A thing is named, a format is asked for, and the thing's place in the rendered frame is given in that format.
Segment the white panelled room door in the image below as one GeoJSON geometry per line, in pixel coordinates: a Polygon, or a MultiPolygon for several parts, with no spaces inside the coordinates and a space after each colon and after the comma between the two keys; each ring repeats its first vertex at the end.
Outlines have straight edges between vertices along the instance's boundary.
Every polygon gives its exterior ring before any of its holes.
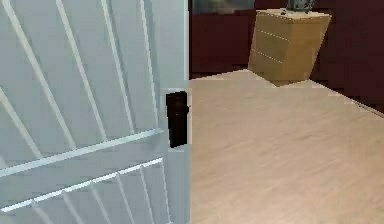
{"type": "Polygon", "coordinates": [[[0,224],[191,224],[188,0],[0,0],[0,224]]]}

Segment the light wooden chest of drawers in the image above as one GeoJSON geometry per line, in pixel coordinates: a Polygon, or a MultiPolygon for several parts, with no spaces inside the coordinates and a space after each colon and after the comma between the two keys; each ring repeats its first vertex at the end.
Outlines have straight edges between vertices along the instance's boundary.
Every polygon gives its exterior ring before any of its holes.
{"type": "Polygon", "coordinates": [[[273,83],[307,80],[331,18],[314,11],[258,10],[248,69],[273,83]]]}

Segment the grey green house plant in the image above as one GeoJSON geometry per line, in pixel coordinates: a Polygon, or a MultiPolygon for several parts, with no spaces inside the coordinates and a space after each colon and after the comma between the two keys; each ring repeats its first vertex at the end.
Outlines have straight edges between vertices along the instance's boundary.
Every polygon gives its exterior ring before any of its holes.
{"type": "Polygon", "coordinates": [[[309,13],[316,0],[288,0],[286,9],[293,12],[309,13]]]}

